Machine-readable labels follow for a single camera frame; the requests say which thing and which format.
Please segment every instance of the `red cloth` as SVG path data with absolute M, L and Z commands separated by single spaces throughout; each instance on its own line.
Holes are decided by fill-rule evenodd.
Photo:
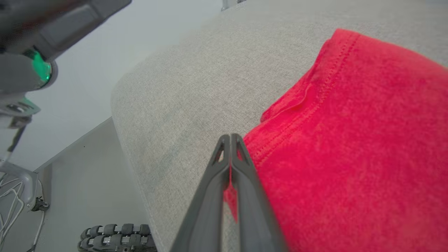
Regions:
M 244 142 L 291 251 L 448 251 L 443 66 L 337 30 Z

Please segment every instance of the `red garment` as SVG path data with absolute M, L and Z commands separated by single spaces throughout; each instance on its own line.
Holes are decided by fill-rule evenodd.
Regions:
M 244 142 L 291 251 L 448 251 L 443 66 L 337 30 Z

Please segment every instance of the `green light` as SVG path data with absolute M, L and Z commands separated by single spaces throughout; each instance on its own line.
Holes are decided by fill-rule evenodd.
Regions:
M 44 82 L 43 85 L 47 84 L 52 74 L 52 66 L 43 61 L 42 57 L 38 52 L 34 54 L 33 68 L 34 71 L 36 71 L 37 75 L 40 77 L 40 79 Z

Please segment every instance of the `gray floor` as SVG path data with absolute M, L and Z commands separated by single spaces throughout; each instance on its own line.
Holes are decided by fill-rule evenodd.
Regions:
M 148 223 L 112 120 L 93 130 L 47 169 L 43 182 L 51 206 L 46 212 L 36 252 L 77 251 L 81 232 L 95 225 Z M 12 198 L 0 199 L 6 218 Z M 6 237 L 3 252 L 31 248 L 40 212 L 22 213 Z

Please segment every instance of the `gray fabric surface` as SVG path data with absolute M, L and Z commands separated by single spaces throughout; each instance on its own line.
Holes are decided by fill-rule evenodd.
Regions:
M 112 116 L 159 251 L 169 251 L 219 136 L 256 126 L 336 28 L 446 66 L 446 13 L 443 0 L 248 0 L 123 76 Z M 237 251 L 225 212 L 224 251 Z

